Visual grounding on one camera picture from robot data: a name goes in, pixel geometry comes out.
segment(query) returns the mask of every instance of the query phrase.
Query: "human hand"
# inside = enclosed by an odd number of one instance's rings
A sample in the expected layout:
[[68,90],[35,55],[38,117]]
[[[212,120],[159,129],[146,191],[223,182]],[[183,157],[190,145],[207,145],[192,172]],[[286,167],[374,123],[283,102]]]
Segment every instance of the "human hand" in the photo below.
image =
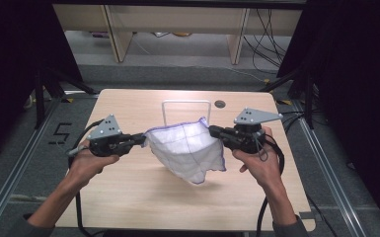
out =
[[[263,130],[267,135],[272,136],[272,130],[269,127],[263,126]],[[273,142],[268,136],[266,136],[266,140]],[[243,173],[249,170],[251,175],[264,190],[282,184],[278,157],[270,145],[264,144],[260,153],[256,154],[248,154],[241,150],[234,150],[233,156],[244,163],[240,168],[240,172]]]
[[[89,147],[89,140],[79,144]],[[80,190],[87,186],[90,180],[100,173],[104,167],[119,160],[118,155],[108,157],[97,157],[89,149],[80,151],[74,158],[66,179],[71,181],[72,189]]]

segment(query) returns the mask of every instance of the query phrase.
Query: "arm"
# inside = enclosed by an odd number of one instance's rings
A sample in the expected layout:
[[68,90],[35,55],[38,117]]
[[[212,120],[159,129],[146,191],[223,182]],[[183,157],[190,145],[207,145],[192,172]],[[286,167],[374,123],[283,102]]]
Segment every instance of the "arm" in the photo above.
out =
[[[272,136],[270,128],[263,127],[263,129],[267,135]],[[300,220],[297,219],[294,213],[284,183],[281,180],[278,157],[275,151],[266,144],[259,154],[248,154],[241,150],[234,150],[233,156],[244,163],[240,172],[243,173],[249,170],[258,184],[264,189],[275,232],[279,232],[278,230],[280,230],[280,228],[297,226]],[[267,159],[262,161],[259,156],[267,156]]]
[[[84,141],[83,145],[88,145],[89,141]],[[89,150],[81,151],[74,159],[69,172],[59,183],[56,189],[48,196],[45,202],[27,219],[27,223],[19,221],[21,226],[15,225],[9,235],[16,236],[36,236],[34,233],[51,233],[55,223],[66,210],[69,203],[75,198],[76,194],[97,175],[105,166],[115,163],[119,157],[96,157]]]

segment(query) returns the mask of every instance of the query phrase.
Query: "white cloth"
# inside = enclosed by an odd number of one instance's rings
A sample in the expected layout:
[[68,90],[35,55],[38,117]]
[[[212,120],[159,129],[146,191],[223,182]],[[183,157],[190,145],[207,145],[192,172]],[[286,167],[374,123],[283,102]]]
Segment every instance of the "white cloth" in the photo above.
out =
[[205,118],[153,127],[144,134],[153,154],[172,173],[201,184],[208,170],[226,171],[223,144],[210,136]]

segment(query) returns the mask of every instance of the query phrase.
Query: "sleeve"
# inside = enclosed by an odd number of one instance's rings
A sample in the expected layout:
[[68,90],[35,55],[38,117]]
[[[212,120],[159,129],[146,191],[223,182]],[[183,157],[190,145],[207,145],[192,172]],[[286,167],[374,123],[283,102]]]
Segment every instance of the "sleeve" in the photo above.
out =
[[296,215],[297,222],[291,225],[277,225],[272,223],[273,231],[275,232],[276,237],[303,237],[309,236],[307,233],[306,227],[304,227],[303,221],[301,221],[300,217]]
[[20,216],[11,227],[7,236],[11,237],[47,237],[50,236],[54,228],[39,228],[31,225],[27,219],[30,214]]

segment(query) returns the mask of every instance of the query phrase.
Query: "wooden table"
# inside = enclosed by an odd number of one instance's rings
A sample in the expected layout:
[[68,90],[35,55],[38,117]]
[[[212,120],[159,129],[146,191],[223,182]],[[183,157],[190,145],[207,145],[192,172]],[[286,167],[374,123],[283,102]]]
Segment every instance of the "wooden table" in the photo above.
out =
[[[164,124],[164,100],[208,100],[210,124],[233,127],[244,107],[277,113],[271,94],[251,92],[104,90],[92,111],[89,124],[109,114],[124,133],[144,132]],[[217,100],[225,108],[214,106]],[[166,104],[167,123],[196,121],[207,116],[203,103]],[[281,121],[265,122],[285,155],[282,175],[294,211],[310,213],[296,165]],[[150,147],[135,146],[128,155],[104,169],[81,191],[85,227],[158,230],[255,231],[265,194],[255,179],[240,173],[242,163],[225,148],[226,172],[208,171],[201,185],[188,183],[165,168]],[[314,219],[304,219],[307,230]],[[272,230],[269,209],[263,230]],[[58,227],[77,226],[75,201],[57,222]]]

